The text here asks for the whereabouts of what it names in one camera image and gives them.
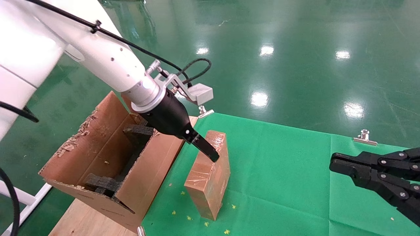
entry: wooden table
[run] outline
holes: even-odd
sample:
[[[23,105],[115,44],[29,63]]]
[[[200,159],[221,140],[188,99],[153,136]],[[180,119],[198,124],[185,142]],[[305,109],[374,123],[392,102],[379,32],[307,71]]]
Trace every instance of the wooden table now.
[[[75,199],[49,236],[137,236]]]

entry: open cardboard box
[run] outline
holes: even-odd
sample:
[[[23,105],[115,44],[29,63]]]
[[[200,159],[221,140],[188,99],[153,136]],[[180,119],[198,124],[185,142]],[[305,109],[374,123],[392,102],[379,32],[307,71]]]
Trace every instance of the open cardboard box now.
[[[138,119],[127,112],[111,91],[39,174],[55,188],[137,232],[183,140],[155,131],[128,174],[122,176],[122,183],[113,196],[91,191],[84,183],[90,173],[121,178],[137,148],[123,133],[125,126],[136,124],[134,118]],[[194,126],[197,118],[190,117],[190,120]]]

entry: green mat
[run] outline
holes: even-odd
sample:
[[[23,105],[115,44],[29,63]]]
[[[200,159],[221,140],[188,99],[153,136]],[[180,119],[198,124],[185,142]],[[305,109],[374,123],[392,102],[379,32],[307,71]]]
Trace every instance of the green mat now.
[[[402,147],[217,113],[195,128],[227,134],[231,176],[218,218],[201,218],[184,188],[198,153],[184,145],[143,220],[147,236],[420,235],[375,192],[328,169],[334,152],[385,154]]]

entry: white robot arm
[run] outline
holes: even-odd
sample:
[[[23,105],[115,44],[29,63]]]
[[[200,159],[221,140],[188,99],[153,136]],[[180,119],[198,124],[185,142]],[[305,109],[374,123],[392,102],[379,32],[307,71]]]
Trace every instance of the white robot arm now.
[[[87,22],[91,28],[45,6],[56,7]],[[192,143],[211,160],[218,154],[191,126],[185,107],[168,89],[173,84],[191,102],[201,105],[213,90],[196,84],[185,88],[177,75],[168,74],[155,61],[146,71],[130,47],[101,32],[121,37],[97,0],[0,0],[0,102],[23,109],[63,53],[68,54],[113,89],[132,101],[132,108],[164,134]],[[166,79],[153,79],[157,69]],[[17,114],[0,108],[0,141]]]

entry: black cable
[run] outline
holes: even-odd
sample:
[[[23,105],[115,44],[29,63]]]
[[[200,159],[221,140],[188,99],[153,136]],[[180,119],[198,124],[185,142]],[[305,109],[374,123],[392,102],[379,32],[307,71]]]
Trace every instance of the black cable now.
[[[211,61],[209,60],[209,59],[207,59],[207,58],[197,58],[197,59],[195,59],[195,60],[193,60],[192,62],[190,62],[190,63],[188,63],[188,65],[186,65],[182,70],[180,70],[176,75],[177,76],[179,76],[181,73],[184,73],[190,66],[192,66],[194,63],[196,63],[197,61],[201,61],[201,60],[203,60],[203,61],[206,61],[207,63],[208,63],[208,65],[207,65],[207,67],[203,70],[203,71],[201,71],[200,73],[198,73],[197,75],[195,75],[195,76],[193,76],[193,77],[191,77],[191,78],[189,78],[189,79],[186,79],[186,80],[184,80],[184,81],[182,81],[182,83],[183,84],[186,84],[186,83],[190,83],[191,81],[193,81],[193,80],[195,80],[195,79],[197,79],[198,77],[200,77],[200,76],[202,76],[204,73],[206,73],[208,70],[210,70],[210,67],[211,67]]]
[[[156,54],[154,54],[152,52],[149,52],[146,49],[144,49],[144,48],[142,48],[140,46],[137,46],[134,43],[132,43],[132,42],[130,42],[130,41],[128,41],[128,40],[126,40],[126,39],[124,39],[122,37],[119,37],[118,35],[115,35],[115,34],[109,32],[108,30],[102,29],[100,27],[100,21],[97,21],[96,24],[93,24],[93,23],[90,23],[90,22],[88,22],[88,21],[80,18],[80,17],[77,17],[77,16],[75,16],[73,14],[70,14],[70,13],[64,11],[64,10],[61,10],[61,9],[59,9],[59,8],[51,5],[51,4],[48,4],[46,2],[43,2],[43,1],[40,1],[40,0],[26,0],[26,1],[31,2],[31,3],[34,3],[34,4],[37,4],[37,5],[41,6],[41,7],[44,7],[46,9],[48,9],[48,10],[51,10],[51,11],[57,13],[57,14],[60,14],[62,16],[65,16],[65,17],[69,18],[69,19],[72,19],[72,20],[74,20],[76,22],[79,22],[80,24],[83,24],[83,25],[85,25],[87,27],[90,27],[90,28],[92,28],[92,32],[93,33],[99,31],[99,32],[101,32],[101,33],[103,33],[103,34],[105,34],[105,35],[107,35],[107,36],[109,36],[109,37],[111,37],[111,38],[113,38],[113,39],[115,39],[117,41],[120,41],[122,43],[128,44],[128,45],[134,47],[135,49],[139,50],[140,52],[142,52],[142,53],[144,53],[146,55],[149,55],[149,56],[151,56],[153,58],[156,58],[156,59],[158,59],[158,60],[160,60],[160,61],[162,61],[162,62],[164,62],[164,63],[166,63],[166,64],[168,64],[168,65],[170,65],[172,67],[174,67],[178,71],[181,71],[182,70],[180,67],[178,67],[177,65],[173,64],[172,62],[170,62],[170,61],[168,61],[168,60],[166,60],[166,59],[164,59],[164,58],[162,58],[162,57],[160,57],[160,56],[158,56],[158,55],[156,55]],[[182,72],[182,74],[185,76],[185,79],[186,80],[189,80],[189,77],[188,77],[188,75],[185,72]]]
[[[20,214],[21,214],[18,195],[16,194],[15,189],[13,188],[12,181],[10,181],[9,177],[2,170],[2,168],[0,168],[0,177],[3,179],[3,182],[5,183],[9,191],[10,198],[12,199],[12,204],[13,204],[13,226],[12,226],[12,232],[10,233],[10,236],[17,236],[18,231],[19,231],[19,221],[20,221]]]
[[[167,75],[164,71],[159,72],[163,77],[167,78],[169,75]]]
[[[26,106],[23,110],[21,110],[21,109],[19,109],[17,107],[14,107],[14,106],[12,106],[8,103],[0,101],[0,108],[4,108],[4,109],[7,109],[11,112],[14,112],[14,113],[16,113],[18,115],[21,115],[21,116],[25,117],[26,119],[29,119],[29,120],[31,120],[35,123],[39,122],[38,118],[36,118],[34,116],[34,114],[32,114],[32,112]]]

